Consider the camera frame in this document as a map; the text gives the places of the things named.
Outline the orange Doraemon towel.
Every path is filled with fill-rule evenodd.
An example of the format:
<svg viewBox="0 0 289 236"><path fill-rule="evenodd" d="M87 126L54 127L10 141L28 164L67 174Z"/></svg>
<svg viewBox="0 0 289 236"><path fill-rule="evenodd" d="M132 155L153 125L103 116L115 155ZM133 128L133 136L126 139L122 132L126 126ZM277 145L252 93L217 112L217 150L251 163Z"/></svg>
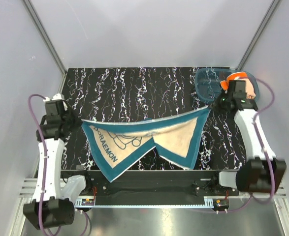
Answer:
<svg viewBox="0 0 289 236"><path fill-rule="evenodd" d="M254 84L250 80L248 74L244 71L234 72L227 76L227 78L220 82L221 88L228 92L228 89L235 86L236 91L242 91L246 94L247 99L255 99L256 92Z"/></svg>

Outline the teal Doraemon towel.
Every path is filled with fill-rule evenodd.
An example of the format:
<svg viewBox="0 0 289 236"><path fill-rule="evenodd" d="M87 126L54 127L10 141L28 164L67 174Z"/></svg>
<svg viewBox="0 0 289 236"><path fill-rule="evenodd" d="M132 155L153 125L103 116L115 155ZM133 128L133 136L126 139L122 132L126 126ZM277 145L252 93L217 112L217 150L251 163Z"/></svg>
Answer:
<svg viewBox="0 0 289 236"><path fill-rule="evenodd" d="M154 148L168 162L193 169L209 113L210 108L205 106L139 122L84 120L82 129L96 165L106 179L113 182Z"/></svg>

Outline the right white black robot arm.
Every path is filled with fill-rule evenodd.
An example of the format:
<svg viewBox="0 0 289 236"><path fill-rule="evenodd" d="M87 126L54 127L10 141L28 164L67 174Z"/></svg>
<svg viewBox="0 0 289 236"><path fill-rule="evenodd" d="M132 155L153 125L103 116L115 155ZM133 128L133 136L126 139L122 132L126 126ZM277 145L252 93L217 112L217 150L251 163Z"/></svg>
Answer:
<svg viewBox="0 0 289 236"><path fill-rule="evenodd" d="M217 99L210 105L215 113L233 113L246 151L246 162L238 171L220 171L210 182L210 189L216 195L228 188L240 192L268 193L274 195L282 181L287 165L280 160L268 144L254 99L248 98L251 81L240 77L228 82Z"/></svg>

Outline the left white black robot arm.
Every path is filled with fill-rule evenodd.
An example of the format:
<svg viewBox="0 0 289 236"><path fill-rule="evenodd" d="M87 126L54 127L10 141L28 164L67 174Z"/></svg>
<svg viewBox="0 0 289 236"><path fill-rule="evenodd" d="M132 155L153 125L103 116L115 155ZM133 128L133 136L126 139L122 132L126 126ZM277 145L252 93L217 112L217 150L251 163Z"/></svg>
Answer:
<svg viewBox="0 0 289 236"><path fill-rule="evenodd" d="M39 148L39 166L35 191L29 204L23 206L24 216L46 236L49 228L70 225L74 221L75 202L87 195L93 183L84 175L71 176L61 186L61 160L66 136L81 126L81 120L57 94L44 99L46 114L35 119Z"/></svg>

